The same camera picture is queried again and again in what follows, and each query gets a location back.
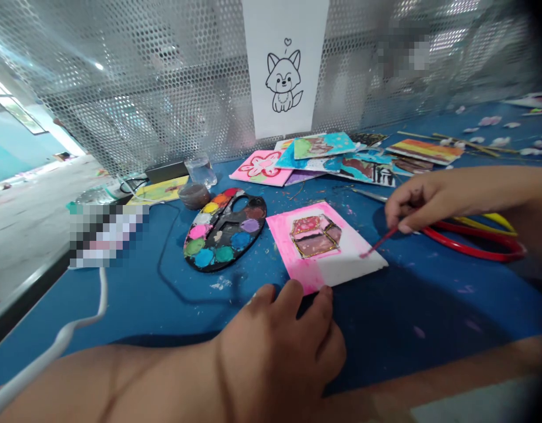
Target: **perforated metal panel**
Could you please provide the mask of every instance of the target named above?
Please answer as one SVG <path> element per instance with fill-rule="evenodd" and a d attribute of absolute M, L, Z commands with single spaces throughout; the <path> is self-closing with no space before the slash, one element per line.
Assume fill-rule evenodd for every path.
<path fill-rule="evenodd" d="M 313 130 L 379 127 L 538 87 L 516 5 L 331 0 Z M 112 173 L 197 149 L 233 159 L 279 139 L 254 137 L 240 0 L 0 0 L 0 54 Z"/>

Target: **green paint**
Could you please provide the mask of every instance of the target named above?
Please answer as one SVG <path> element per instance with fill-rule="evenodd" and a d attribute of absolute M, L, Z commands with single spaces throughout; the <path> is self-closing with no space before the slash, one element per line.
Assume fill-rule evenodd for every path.
<path fill-rule="evenodd" d="M 260 174 L 255 175 L 255 176 L 251 176 L 249 178 L 249 180 L 251 182 L 263 182 L 265 179 L 267 179 L 267 177 L 265 175 L 263 175 L 263 173 L 260 173 Z"/>
<path fill-rule="evenodd" d="M 312 143 L 305 138 L 294 141 L 294 158 L 303 159 L 308 156 Z"/>
<path fill-rule="evenodd" d="M 195 254 L 198 254 L 202 247 L 204 247 L 204 240 L 202 238 L 192 240 L 184 246 L 184 256 L 194 256 Z"/>
<path fill-rule="evenodd" d="M 231 247 L 224 246 L 216 250 L 216 261 L 219 263 L 225 263 L 234 258 L 234 250 Z"/>

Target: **yellow handle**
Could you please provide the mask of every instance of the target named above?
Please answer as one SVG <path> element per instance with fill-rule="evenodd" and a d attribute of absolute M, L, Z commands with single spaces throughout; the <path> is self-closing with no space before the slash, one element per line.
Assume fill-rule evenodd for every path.
<path fill-rule="evenodd" d="M 501 216 L 501 215 L 499 215 L 497 213 L 483 214 L 482 216 L 484 216 L 485 218 L 490 219 L 492 221 L 495 221 L 499 225 L 502 225 L 503 227 L 505 227 L 507 229 L 507 231 L 492 228 L 492 227 L 490 227 L 488 225 L 485 225 L 483 223 L 480 223 L 478 221 L 469 219 L 468 217 L 454 217 L 453 219 L 456 220 L 456 221 L 459 221 L 459 222 L 461 222 L 461 223 L 463 223 L 463 224 L 465 224 L 467 226 L 477 228 L 477 229 L 480 229 L 480 230 L 484 230 L 484 231 L 487 231 L 487 232 L 492 232 L 492 233 L 505 235 L 505 236 L 517 236 L 517 232 L 515 231 L 515 229 L 513 229 L 513 226 L 503 216 Z"/>

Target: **pink painting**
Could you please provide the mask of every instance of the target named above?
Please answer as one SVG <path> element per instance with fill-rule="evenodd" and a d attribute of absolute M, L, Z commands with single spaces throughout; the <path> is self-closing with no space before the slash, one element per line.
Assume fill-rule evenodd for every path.
<path fill-rule="evenodd" d="M 230 179 L 283 186 L 292 174 L 292 169 L 275 167 L 281 156 L 282 151 L 258 150 L 230 175 Z"/>
<path fill-rule="evenodd" d="M 288 275 L 304 295 L 372 273 L 388 263 L 328 203 L 267 217 Z"/>

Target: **white cable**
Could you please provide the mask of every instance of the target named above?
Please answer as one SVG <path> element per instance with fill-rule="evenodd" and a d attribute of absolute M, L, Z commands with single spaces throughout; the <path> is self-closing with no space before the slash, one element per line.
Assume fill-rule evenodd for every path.
<path fill-rule="evenodd" d="M 93 317 L 75 320 L 63 326 L 52 346 L 0 389 L 0 414 L 40 373 L 63 354 L 73 338 L 75 329 L 92 325 L 104 317 L 108 303 L 108 283 L 104 267 L 100 268 L 99 275 L 100 303 L 98 313 Z"/>

